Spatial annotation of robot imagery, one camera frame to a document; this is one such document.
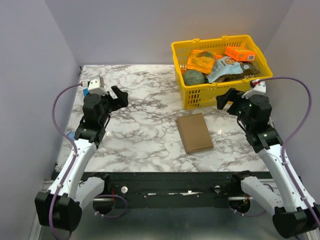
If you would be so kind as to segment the brown cardboard box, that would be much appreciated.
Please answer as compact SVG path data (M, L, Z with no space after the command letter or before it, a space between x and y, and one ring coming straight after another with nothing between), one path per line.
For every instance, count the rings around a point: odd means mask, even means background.
M214 148L202 113L179 117L175 122L187 154L203 152Z

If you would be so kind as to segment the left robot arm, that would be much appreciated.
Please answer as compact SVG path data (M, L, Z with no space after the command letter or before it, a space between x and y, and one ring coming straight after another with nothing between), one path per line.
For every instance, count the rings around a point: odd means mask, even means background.
M83 186L79 183L104 138L111 113L129 104L127 92L117 86L111 89L116 98L101 87L88 89L83 99L83 116L74 138L65 136L72 145L70 154L48 190L39 192L35 197L40 225L73 232L80 223L83 209L96 196L104 198L110 194L111 185L102 178L92 176Z

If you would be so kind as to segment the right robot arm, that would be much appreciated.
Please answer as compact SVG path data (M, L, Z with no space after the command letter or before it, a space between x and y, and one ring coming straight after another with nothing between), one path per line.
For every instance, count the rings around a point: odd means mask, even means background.
M299 179L280 135L269 123L272 106L268 97L253 90L242 92L230 88L217 96L216 101L219 110L232 103L227 112L242 123L248 143L268 168L279 193L267 188L249 171L233 175L230 191L236 196L245 193L257 201L271 215L275 229L283 238L318 228L320 206Z

